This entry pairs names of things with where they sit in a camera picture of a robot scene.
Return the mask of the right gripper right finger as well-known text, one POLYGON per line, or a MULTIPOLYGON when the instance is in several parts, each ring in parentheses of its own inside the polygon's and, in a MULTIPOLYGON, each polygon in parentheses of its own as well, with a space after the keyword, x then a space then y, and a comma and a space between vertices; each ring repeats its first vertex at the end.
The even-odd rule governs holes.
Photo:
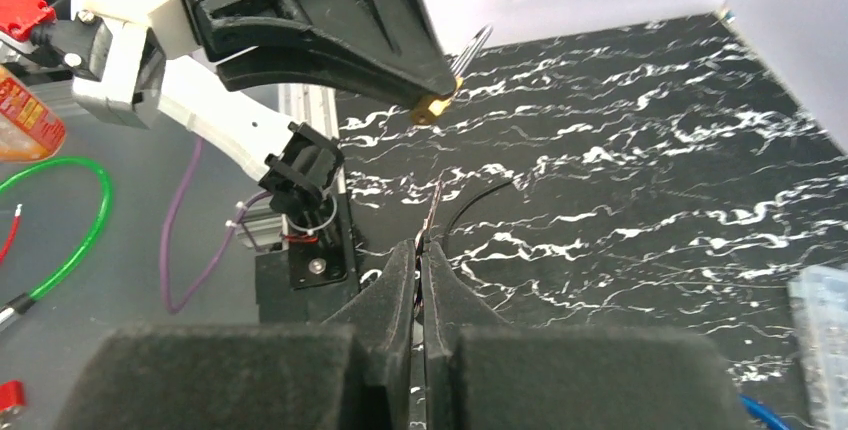
POLYGON ((726 362, 675 328, 532 328, 504 320, 452 270, 421 259, 431 429, 745 429, 726 362))

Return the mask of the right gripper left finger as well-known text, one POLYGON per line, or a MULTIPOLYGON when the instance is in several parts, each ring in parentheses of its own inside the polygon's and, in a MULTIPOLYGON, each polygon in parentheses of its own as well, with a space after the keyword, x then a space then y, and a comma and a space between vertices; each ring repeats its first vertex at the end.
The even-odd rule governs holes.
POLYGON ((404 429, 415 246, 320 323, 138 326, 104 340, 60 429, 404 429))

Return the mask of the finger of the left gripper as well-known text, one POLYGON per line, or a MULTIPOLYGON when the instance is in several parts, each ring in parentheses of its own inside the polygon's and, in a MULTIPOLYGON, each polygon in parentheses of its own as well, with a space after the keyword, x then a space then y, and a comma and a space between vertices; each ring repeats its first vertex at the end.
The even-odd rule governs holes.
POLYGON ((230 91, 270 84, 310 84, 401 106, 414 106, 424 97, 422 89, 391 72, 298 49, 251 49, 219 62, 216 74, 230 91))
POLYGON ((423 0, 182 0, 215 64, 251 49, 298 49, 436 90, 448 63, 423 0))

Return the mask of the small brass padlock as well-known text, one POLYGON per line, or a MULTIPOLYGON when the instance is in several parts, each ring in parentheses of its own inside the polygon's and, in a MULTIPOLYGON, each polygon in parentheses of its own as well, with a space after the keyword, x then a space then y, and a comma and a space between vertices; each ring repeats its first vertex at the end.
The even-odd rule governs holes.
POLYGON ((437 89, 429 91, 411 108, 410 118, 413 125, 431 126, 445 115, 462 88, 471 63, 478 57, 492 33, 491 24, 481 27, 448 63, 447 73, 441 75, 437 81, 437 89))

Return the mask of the black cable padlock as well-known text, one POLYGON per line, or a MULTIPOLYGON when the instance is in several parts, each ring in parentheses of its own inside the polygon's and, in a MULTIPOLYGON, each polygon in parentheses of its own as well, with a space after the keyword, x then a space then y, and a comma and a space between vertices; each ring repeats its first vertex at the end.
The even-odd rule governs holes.
POLYGON ((483 189, 483 190, 481 190, 481 191, 477 192, 477 193, 476 193, 476 194, 474 194, 472 197, 469 197, 469 198, 468 198, 468 199, 467 199, 467 200, 466 200, 466 201, 465 201, 465 202, 464 202, 464 203, 463 203, 463 204, 459 207, 459 209, 458 209, 457 211, 455 211, 455 212, 454 212, 454 214, 451 216, 450 220, 448 221, 448 224, 447 224, 447 225, 446 225, 446 227, 445 227, 445 231, 444 231, 444 233, 443 233, 443 235, 442 235, 442 238, 441 238, 441 241, 440 241, 441 248, 442 248, 443 252, 445 253, 445 255, 446 255, 447 257, 449 257, 449 256, 450 256, 450 250, 449 250, 449 248, 450 248, 450 240, 451 240, 451 236, 452 236, 453 232, 455 231, 455 229, 456 229, 457 225, 459 224, 460 220, 462 219, 462 217, 463 217, 463 216, 464 216, 464 215, 465 215, 465 214, 466 214, 466 213, 467 213, 467 212, 468 212, 468 211, 469 211, 469 210, 470 210, 470 209, 471 209, 474 205, 476 205, 476 204, 477 204, 479 201, 481 201, 482 199, 484 199, 484 198, 488 197, 489 195, 492 195, 492 194, 494 194, 494 193, 496 193, 496 192, 498 192, 498 191, 500 191, 500 190, 504 189, 505 187, 513 186, 513 185, 514 185, 514 180, 513 180, 513 179, 505 179, 505 180, 500 181, 500 182, 498 182, 498 183, 496 183, 496 184, 490 185, 489 187, 487 187, 487 188, 485 188, 485 189, 483 189))

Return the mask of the blue cable lock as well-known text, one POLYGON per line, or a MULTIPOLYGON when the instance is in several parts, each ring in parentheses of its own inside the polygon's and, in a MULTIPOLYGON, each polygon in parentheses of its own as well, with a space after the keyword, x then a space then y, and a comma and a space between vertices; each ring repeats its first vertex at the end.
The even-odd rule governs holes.
POLYGON ((746 395, 740 395, 739 398, 748 414, 767 429, 790 430, 790 426, 768 406, 746 395))

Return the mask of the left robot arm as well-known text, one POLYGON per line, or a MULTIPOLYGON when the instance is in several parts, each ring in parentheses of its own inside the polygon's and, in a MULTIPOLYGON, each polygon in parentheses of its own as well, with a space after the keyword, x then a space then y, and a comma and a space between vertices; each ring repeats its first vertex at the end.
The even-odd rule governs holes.
POLYGON ((215 65, 171 59, 161 109, 217 147, 280 213, 315 210, 344 157, 334 138, 245 90, 310 84, 418 110, 447 101, 450 70, 423 0, 177 0, 190 44, 215 65))

